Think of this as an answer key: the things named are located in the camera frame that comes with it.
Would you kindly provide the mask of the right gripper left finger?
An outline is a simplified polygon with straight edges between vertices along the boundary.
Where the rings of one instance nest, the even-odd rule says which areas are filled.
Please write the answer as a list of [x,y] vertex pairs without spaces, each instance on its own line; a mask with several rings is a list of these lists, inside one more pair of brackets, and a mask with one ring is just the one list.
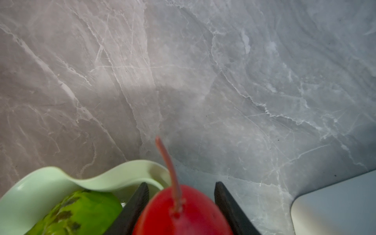
[[131,235],[148,202],[149,188],[147,183],[143,182],[104,235]]

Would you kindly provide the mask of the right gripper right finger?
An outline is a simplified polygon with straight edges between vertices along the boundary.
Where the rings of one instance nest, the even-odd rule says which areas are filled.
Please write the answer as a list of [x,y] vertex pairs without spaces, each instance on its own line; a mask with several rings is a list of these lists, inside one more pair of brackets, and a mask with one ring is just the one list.
[[215,184],[214,200],[234,235],[261,235],[226,186],[220,181]]

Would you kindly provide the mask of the red pear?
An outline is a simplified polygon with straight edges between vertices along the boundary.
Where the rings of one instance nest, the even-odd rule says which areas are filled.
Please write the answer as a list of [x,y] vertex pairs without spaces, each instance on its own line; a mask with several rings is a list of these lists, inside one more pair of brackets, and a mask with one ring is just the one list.
[[134,227],[134,235],[231,235],[233,231],[219,207],[204,193],[178,182],[171,157],[160,137],[156,146],[170,174],[171,186],[147,204]]

